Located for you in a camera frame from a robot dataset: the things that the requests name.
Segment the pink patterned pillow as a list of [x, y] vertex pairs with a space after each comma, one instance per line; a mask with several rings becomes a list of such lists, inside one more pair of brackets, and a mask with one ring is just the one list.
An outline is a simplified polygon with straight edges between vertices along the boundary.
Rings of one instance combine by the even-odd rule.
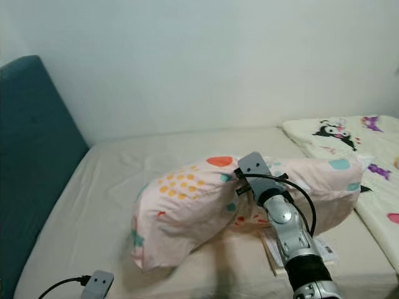
[[[251, 194], [237, 196], [237, 156], [188, 163], [152, 179], [132, 210], [132, 260], [142, 270], [177, 267], [191, 251], [224, 231], [268, 227]], [[368, 157], [343, 159], [265, 157], [273, 176], [294, 183], [289, 191], [305, 216], [316, 208], [315, 233], [342, 223], [354, 209]]]

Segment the white paperback book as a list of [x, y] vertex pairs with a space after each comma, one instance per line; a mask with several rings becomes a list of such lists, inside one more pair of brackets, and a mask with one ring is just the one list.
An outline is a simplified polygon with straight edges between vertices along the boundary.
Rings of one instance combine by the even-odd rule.
[[[277, 244], [276, 233], [271, 229], [262, 229], [259, 231], [259, 237], [274, 276], [287, 276], [281, 247]], [[314, 237], [314, 242], [317, 253], [322, 257], [325, 265], [333, 265], [339, 259], [337, 252], [322, 237]]]

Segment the cream cartoon print quilt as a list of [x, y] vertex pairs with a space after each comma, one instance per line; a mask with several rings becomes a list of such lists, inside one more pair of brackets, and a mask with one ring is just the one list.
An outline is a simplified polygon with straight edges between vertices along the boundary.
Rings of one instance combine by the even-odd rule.
[[311, 158], [364, 158], [368, 192], [357, 214], [399, 274], [399, 118], [345, 116], [290, 120], [280, 128]]

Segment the mattress with cream sheet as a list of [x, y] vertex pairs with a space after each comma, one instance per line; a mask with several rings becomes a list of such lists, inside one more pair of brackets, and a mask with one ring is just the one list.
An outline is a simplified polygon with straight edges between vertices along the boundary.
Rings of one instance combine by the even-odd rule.
[[145, 184], [185, 163], [258, 151], [300, 158], [277, 128], [175, 133], [99, 143], [83, 157], [49, 214], [12, 299], [76, 299], [69, 277], [114, 274], [109, 299], [290, 299], [257, 232], [226, 231], [174, 270], [142, 272], [130, 256], [132, 206]]

